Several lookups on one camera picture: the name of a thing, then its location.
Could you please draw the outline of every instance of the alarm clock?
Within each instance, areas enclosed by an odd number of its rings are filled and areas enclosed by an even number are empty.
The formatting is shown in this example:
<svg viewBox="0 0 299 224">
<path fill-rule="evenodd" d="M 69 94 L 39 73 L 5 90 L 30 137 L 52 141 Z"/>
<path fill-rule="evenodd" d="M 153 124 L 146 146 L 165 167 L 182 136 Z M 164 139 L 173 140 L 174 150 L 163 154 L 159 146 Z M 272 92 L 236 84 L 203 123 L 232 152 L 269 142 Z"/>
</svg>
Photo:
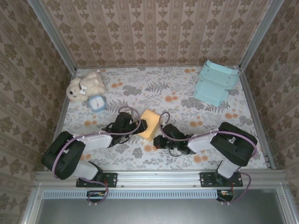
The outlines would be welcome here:
<svg viewBox="0 0 299 224">
<path fill-rule="evenodd" d="M 106 102 L 102 96 L 91 97 L 88 101 L 89 107 L 93 112 L 100 112 L 106 109 Z"/>
</svg>

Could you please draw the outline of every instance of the floor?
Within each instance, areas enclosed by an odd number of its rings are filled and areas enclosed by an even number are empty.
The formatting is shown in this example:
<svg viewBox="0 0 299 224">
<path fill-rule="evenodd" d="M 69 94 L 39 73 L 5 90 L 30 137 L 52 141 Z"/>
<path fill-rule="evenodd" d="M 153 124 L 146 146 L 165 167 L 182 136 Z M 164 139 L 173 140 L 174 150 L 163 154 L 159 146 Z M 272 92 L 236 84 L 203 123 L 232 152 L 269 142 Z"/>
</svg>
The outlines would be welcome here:
<svg viewBox="0 0 299 224">
<path fill-rule="evenodd" d="M 103 69 L 107 109 L 94 113 L 88 102 L 70 102 L 63 130 L 72 134 L 97 132 L 115 121 L 120 106 L 129 105 L 140 114 L 145 109 L 157 114 L 169 111 L 170 122 L 185 134 L 209 132 L 227 121 L 256 136 L 241 82 L 229 91 L 224 103 L 215 107 L 193 97 L 200 70 L 201 67 Z M 77 70 L 77 76 L 83 77 L 90 71 Z M 257 147 L 258 154 L 246 168 L 266 168 L 260 145 Z M 81 159 L 92 161 L 103 170 L 182 170 L 216 169 L 223 156 L 216 150 L 206 150 L 172 157 L 167 150 L 155 149 L 151 142 L 133 136 L 125 144 L 90 151 Z"/>
</svg>

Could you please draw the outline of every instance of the gray panel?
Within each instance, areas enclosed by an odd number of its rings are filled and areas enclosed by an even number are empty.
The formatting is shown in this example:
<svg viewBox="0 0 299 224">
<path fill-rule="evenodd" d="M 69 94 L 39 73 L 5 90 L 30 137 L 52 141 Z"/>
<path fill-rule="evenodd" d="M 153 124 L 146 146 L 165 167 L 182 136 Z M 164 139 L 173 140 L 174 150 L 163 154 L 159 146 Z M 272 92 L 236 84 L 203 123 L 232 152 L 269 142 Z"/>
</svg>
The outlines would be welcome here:
<svg viewBox="0 0 299 224">
<path fill-rule="evenodd" d="M 38 224 L 285 224 L 276 190 L 249 190 L 240 201 L 215 199 L 43 200 Z"/>
</svg>

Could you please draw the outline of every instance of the cable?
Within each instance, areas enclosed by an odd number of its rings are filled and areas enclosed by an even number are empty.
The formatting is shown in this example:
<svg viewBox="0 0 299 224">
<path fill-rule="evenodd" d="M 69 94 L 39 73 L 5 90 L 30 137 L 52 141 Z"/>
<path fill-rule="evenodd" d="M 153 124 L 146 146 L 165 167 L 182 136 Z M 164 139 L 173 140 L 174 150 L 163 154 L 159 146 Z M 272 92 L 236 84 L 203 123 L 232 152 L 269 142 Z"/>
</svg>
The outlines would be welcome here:
<svg viewBox="0 0 299 224">
<path fill-rule="evenodd" d="M 211 135 L 211 134 L 217 134 L 217 133 L 219 133 L 219 134 L 230 134 L 230 135 L 233 135 L 233 136 L 236 136 L 236 137 L 239 137 L 239 138 L 241 138 L 241 139 L 246 140 L 248 143 L 250 143 L 250 144 L 253 146 L 253 148 L 254 148 L 254 152 L 253 152 L 253 154 L 251 155 L 251 158 L 257 154 L 257 147 L 256 147 L 256 145 L 254 144 L 253 141 L 251 141 L 249 138 L 246 138 L 245 136 L 243 136 L 243 135 L 241 135 L 241 134 L 237 134 L 237 133 L 234 133 L 234 132 L 227 132 L 227 131 L 211 131 L 211 132 L 207 132 L 207 133 L 204 133 L 204 134 L 198 134 L 198 135 L 196 135 L 196 136 L 193 136 L 193 137 L 190 137 L 190 138 L 187 138 L 187 139 L 174 139 L 174 138 L 168 136 L 168 135 L 163 131 L 163 128 L 162 128 L 162 126 L 161 126 L 161 119 L 162 119 L 162 116 L 163 116 L 164 114 L 167 114 L 167 115 L 168 115 L 168 119 L 167 119 L 167 121 L 166 121 L 166 124 L 167 124 L 168 121 L 170 120 L 170 113 L 169 113 L 169 112 L 163 112 L 163 113 L 160 115 L 160 118 L 159 118 L 159 128 L 160 128 L 160 131 L 162 132 L 162 134 L 163 134 L 166 138 L 168 138 L 168 139 L 170 139 L 170 140 L 172 140 L 172 141 L 190 141 L 190 140 L 194 140 L 194 139 L 196 139 L 196 138 L 201 138 L 201 137 L 205 137 L 205 136 L 209 136 L 209 135 Z"/>
<path fill-rule="evenodd" d="M 85 178 L 83 178 L 83 177 L 79 177 L 79 178 L 82 179 L 83 181 L 86 181 L 86 182 L 89 182 L 89 183 L 97 183 L 97 184 L 103 185 L 103 186 L 106 188 L 106 193 L 105 193 L 104 197 L 103 197 L 99 202 L 97 202 L 98 204 L 99 204 L 99 203 L 102 203 L 102 202 L 107 198 L 107 196 L 108 196 L 108 194 L 109 194 L 109 188 L 108 188 L 108 186 L 107 186 L 106 184 L 104 184 L 104 183 L 102 183 L 102 182 L 99 182 L 99 181 L 91 181 L 91 180 L 85 179 Z M 91 195 L 94 195 L 94 194 L 96 194 L 96 193 L 97 193 L 97 192 L 91 192 L 91 193 L 88 195 L 87 200 L 88 200 L 89 203 L 91 203 L 91 201 L 90 201 L 90 196 L 91 196 Z"/>
<path fill-rule="evenodd" d="M 222 198 L 222 197 L 218 197 L 218 198 L 220 198 L 221 200 L 223 200 L 223 202 L 226 202 L 227 204 L 230 204 L 230 203 L 233 203 L 233 202 L 236 202 L 236 201 L 240 200 L 240 199 L 244 196 L 244 194 L 247 192 L 248 188 L 249 188 L 250 185 L 251 185 L 251 176 L 250 176 L 249 174 L 246 174 L 246 173 L 244 173 L 244 172 L 241 172 L 240 170 L 237 170 L 237 172 L 238 172 L 239 174 L 246 175 L 246 176 L 249 178 L 249 181 L 248 181 L 248 184 L 247 184 L 245 190 L 243 191 L 243 193 L 242 193 L 239 197 L 237 197 L 235 200 L 232 200 L 232 201 L 228 202 L 228 201 L 226 201 L 224 198 Z"/>
<path fill-rule="evenodd" d="M 171 155 L 171 156 L 173 156 L 173 157 L 180 157 L 183 153 L 181 153 L 181 155 L 174 155 L 174 154 L 172 154 L 171 152 L 170 152 L 170 148 L 168 149 L 168 152 L 169 152 L 169 154 Z"/>
<path fill-rule="evenodd" d="M 107 133 L 107 132 L 102 132 L 102 133 L 101 133 L 101 132 L 94 132 L 94 133 L 90 133 L 90 134 L 79 135 L 79 136 L 77 136 L 77 137 L 72 138 L 71 140 L 69 140 L 69 141 L 62 147 L 62 149 L 61 149 L 60 152 L 58 153 L 58 155 L 57 155 L 57 157 L 56 157 L 56 159 L 55 159 L 55 161 L 54 161 L 54 163 L 53 163 L 53 166 L 52 166 L 52 173 L 53 173 L 53 175 L 54 175 L 54 178 L 58 179 L 58 177 L 55 175 L 55 168 L 56 168 L 56 165 L 57 165 L 57 163 L 58 163 L 59 158 L 61 157 L 61 155 L 62 155 L 62 153 L 64 152 L 64 150 L 66 150 L 67 147 L 68 147 L 73 141 L 75 141 L 75 140 L 77 140 L 77 139 L 88 138 L 88 137 L 93 137 L 93 136 L 97 136 L 97 135 L 128 135 L 128 134 L 131 134 L 131 133 L 133 133 L 133 132 L 135 132 L 135 131 L 138 130 L 138 128 L 140 127 L 140 124 L 141 124 L 141 117 L 140 117 L 139 112 L 138 112 L 136 109 L 134 109 L 133 107 L 130 107 L 130 106 L 122 106 L 122 107 L 119 108 L 118 113 L 120 113 L 120 110 L 121 110 L 122 108 L 129 108 L 129 109 L 131 109 L 131 110 L 133 110 L 133 111 L 136 112 L 136 114 L 137 114 L 137 116 L 138 116 L 138 121 L 139 121 L 137 127 L 136 127 L 133 131 L 130 131 L 130 132 L 127 132 L 127 133 Z"/>
</svg>

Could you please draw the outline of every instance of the white teddy bear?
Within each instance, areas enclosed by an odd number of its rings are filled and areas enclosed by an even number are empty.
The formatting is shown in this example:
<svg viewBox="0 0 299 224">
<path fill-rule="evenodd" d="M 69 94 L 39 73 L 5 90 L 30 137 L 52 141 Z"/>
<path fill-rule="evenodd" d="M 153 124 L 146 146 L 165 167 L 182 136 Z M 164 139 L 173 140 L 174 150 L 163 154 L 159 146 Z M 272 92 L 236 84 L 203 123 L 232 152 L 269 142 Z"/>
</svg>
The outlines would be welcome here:
<svg viewBox="0 0 299 224">
<path fill-rule="evenodd" d="M 83 79 L 74 78 L 66 89 L 66 95 L 73 101 L 86 101 L 89 97 L 106 92 L 100 70 L 93 71 Z"/>
</svg>

